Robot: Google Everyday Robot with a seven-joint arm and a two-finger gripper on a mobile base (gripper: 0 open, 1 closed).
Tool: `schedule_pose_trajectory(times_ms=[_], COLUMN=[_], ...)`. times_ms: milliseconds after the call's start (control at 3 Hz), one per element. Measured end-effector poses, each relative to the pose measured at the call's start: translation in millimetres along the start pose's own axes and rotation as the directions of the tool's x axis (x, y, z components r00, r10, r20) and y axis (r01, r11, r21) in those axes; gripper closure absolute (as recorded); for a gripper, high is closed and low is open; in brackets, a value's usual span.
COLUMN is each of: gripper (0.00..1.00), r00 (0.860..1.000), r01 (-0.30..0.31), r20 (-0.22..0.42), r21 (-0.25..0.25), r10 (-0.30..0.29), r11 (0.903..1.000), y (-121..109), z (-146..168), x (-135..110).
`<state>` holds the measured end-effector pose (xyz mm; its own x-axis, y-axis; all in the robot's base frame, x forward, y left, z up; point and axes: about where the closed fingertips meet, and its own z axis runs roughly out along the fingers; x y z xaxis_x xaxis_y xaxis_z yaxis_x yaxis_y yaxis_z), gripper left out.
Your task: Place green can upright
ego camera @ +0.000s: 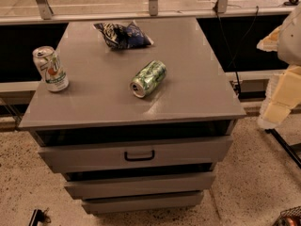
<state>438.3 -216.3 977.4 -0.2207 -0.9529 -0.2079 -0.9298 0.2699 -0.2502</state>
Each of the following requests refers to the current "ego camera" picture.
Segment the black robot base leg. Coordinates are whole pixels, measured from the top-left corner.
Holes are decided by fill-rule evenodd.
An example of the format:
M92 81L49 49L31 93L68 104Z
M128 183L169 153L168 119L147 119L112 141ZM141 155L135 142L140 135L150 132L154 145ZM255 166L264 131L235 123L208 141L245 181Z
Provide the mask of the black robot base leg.
M298 168L301 169L301 143L288 144L276 129L267 129L266 133L271 134L275 138Z

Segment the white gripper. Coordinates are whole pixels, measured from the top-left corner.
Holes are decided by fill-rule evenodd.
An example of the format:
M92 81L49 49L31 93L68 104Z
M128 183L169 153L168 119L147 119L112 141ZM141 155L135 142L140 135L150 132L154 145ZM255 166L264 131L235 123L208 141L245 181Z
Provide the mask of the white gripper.
M281 125L291 111L301 103L301 6L297 6L269 35L257 44L259 50L276 52L280 60L293 64L268 82L258 117L262 129Z

